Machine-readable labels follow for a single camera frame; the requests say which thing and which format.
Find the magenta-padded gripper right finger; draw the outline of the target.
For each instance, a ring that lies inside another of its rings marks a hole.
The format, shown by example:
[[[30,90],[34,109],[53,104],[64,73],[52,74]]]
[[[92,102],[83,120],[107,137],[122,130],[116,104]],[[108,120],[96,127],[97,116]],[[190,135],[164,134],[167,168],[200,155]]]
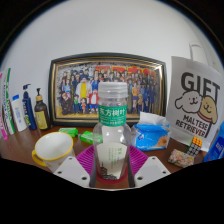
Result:
[[[156,157],[148,157],[142,151],[130,147],[128,180],[131,188],[140,188],[170,174]]]

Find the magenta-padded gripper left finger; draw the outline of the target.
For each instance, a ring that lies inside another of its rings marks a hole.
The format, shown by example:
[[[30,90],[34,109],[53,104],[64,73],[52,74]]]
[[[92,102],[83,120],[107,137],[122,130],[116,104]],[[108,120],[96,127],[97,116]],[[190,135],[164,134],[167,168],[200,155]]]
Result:
[[[76,157],[66,158],[54,174],[76,185],[90,188],[95,186],[95,171],[94,147],[90,146]]]

